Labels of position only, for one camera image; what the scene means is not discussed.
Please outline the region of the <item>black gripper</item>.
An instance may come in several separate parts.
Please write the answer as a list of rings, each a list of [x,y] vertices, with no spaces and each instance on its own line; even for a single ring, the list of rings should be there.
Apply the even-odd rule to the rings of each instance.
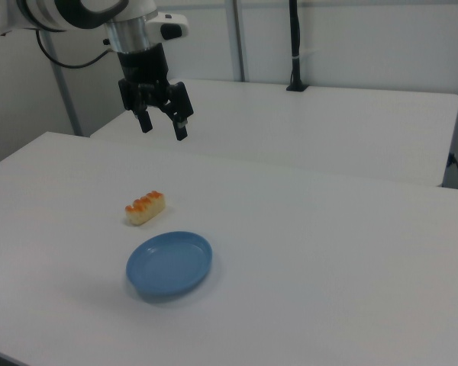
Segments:
[[[169,85],[168,66],[161,43],[137,53],[117,53],[124,78],[118,81],[126,111],[137,118],[143,133],[153,129],[147,106],[163,104],[164,113],[173,123],[176,139],[188,136],[186,125],[194,114],[183,82]]]

